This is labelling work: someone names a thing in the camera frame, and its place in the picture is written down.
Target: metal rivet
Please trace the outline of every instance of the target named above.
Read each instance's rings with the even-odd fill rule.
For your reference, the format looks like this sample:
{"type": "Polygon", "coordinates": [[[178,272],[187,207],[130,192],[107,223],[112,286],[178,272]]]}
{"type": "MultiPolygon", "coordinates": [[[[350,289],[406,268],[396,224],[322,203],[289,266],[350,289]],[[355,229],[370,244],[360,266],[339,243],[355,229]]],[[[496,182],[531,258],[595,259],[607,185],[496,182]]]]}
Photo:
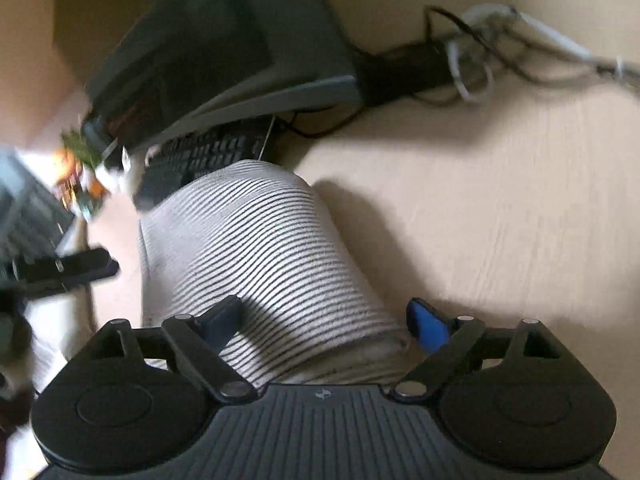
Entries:
{"type": "Polygon", "coordinates": [[[220,388],[220,393],[225,397],[241,399],[251,393],[251,385],[242,381],[233,381],[225,383],[220,388]]]}
{"type": "Polygon", "coordinates": [[[418,381],[403,381],[395,387],[395,390],[403,397],[421,397],[427,392],[427,387],[418,381]]]}

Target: round black pad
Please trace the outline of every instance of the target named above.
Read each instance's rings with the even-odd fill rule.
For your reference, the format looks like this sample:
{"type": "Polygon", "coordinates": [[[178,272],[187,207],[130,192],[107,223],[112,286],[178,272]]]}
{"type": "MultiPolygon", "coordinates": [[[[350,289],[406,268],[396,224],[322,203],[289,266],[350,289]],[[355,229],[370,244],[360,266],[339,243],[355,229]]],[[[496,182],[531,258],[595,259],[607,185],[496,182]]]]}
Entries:
{"type": "Polygon", "coordinates": [[[87,391],[78,402],[78,415],[102,428],[128,426],[144,417],[153,397],[136,384],[109,384],[87,391]]]}
{"type": "Polygon", "coordinates": [[[66,368],[31,413],[47,459],[91,474],[165,462],[198,436],[206,418],[204,394],[187,379],[121,358],[66,368]]]}
{"type": "Polygon", "coordinates": [[[480,458],[509,468],[565,468],[604,450],[615,409],[596,384],[500,384],[474,376],[450,384],[440,416],[480,458]]]}

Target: striped fabric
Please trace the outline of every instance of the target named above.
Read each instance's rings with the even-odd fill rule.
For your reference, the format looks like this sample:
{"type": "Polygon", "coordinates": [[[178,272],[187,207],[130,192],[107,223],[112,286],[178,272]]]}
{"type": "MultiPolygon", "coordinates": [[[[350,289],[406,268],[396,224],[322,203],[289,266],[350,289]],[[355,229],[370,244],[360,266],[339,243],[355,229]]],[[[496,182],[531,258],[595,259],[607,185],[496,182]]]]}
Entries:
{"type": "Polygon", "coordinates": [[[313,190],[244,160],[193,182],[140,221],[143,325],[202,314],[235,294],[247,309],[221,356],[256,386],[389,384],[409,335],[384,310],[313,190]]]}

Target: small logo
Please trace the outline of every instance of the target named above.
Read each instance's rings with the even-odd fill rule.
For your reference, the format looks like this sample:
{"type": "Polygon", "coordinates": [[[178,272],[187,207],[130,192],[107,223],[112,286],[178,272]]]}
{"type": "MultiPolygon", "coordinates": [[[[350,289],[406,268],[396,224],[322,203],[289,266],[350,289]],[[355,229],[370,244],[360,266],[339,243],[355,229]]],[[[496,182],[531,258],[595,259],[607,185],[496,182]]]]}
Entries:
{"type": "Polygon", "coordinates": [[[325,400],[331,397],[331,392],[329,390],[318,390],[314,395],[320,400],[325,400]]]}

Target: keyboard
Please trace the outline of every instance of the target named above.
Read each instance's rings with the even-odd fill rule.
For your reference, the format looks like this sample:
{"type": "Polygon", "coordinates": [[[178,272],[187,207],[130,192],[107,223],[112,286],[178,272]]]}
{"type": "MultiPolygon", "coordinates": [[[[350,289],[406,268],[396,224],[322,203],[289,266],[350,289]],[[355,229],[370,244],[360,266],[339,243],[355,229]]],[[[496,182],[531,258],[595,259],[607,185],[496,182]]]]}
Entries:
{"type": "Polygon", "coordinates": [[[272,116],[214,126],[164,143],[149,160],[133,202],[149,211],[190,182],[239,160],[266,160],[275,122],[272,116]]]}

